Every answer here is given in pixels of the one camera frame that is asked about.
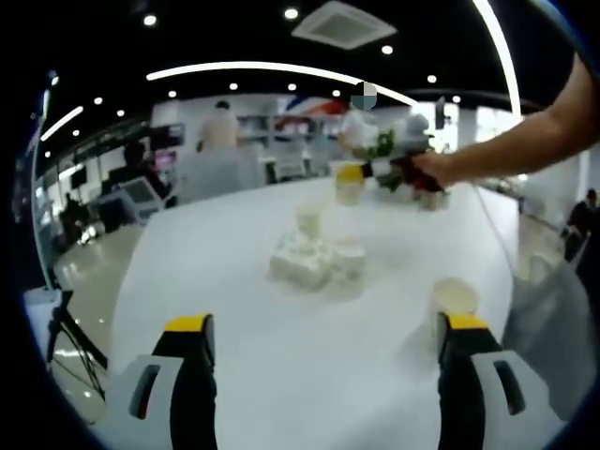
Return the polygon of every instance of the green plant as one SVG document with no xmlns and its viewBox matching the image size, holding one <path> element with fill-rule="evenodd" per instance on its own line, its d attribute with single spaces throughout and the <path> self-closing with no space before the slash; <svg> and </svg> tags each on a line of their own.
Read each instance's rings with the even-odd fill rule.
<svg viewBox="0 0 600 450">
<path fill-rule="evenodd" d="M 387 158 L 392 154 L 396 145 L 396 136 L 394 130 L 391 129 L 387 133 L 382 133 L 377 137 L 377 143 L 363 150 L 363 154 L 366 160 L 373 160 L 376 158 Z M 402 184 L 401 173 L 389 173 L 387 175 L 376 177 L 377 182 L 381 188 L 387 188 L 390 192 L 396 192 L 398 187 Z"/>
</svg>

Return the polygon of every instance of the forearm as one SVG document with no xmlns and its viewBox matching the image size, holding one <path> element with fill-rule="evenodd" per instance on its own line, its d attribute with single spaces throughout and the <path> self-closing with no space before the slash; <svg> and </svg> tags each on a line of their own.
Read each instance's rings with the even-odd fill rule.
<svg viewBox="0 0 600 450">
<path fill-rule="evenodd" d="M 593 79 L 578 57 L 567 85 L 545 111 L 451 157 L 456 181 L 537 172 L 600 139 L 600 104 Z"/>
<path fill-rule="evenodd" d="M 502 135 L 470 145 L 451 156 L 458 181 L 537 172 L 582 148 L 549 116 L 532 115 Z"/>
</svg>

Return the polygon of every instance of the white shirt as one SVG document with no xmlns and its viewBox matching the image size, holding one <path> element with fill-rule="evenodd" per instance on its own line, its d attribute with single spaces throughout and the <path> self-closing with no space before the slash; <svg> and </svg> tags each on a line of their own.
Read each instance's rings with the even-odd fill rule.
<svg viewBox="0 0 600 450">
<path fill-rule="evenodd" d="M 238 123 L 230 110 L 217 109 L 202 125 L 202 149 L 237 146 Z"/>
<path fill-rule="evenodd" d="M 365 122 L 359 111 L 350 110 L 341 123 L 341 134 L 352 148 L 367 148 L 377 143 L 379 130 Z"/>
</svg>

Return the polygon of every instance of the computer screen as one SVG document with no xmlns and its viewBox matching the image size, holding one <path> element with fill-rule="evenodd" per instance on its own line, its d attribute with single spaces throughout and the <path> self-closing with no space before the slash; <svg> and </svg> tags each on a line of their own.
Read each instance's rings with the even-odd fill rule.
<svg viewBox="0 0 600 450">
<path fill-rule="evenodd" d="M 183 124 L 156 127 L 150 130 L 150 149 L 160 150 L 164 148 L 177 147 L 184 143 Z"/>
<path fill-rule="evenodd" d="M 79 188 L 85 183 L 87 183 L 87 170 L 83 167 L 71 175 L 71 189 Z"/>
</svg>

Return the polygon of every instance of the air conditioning vent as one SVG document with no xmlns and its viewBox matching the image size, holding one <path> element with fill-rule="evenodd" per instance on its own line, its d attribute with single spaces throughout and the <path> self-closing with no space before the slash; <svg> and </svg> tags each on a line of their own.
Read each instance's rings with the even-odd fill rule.
<svg viewBox="0 0 600 450">
<path fill-rule="evenodd" d="M 396 32 L 392 25 L 361 9 L 332 1 L 310 13 L 292 36 L 353 50 Z"/>
</svg>

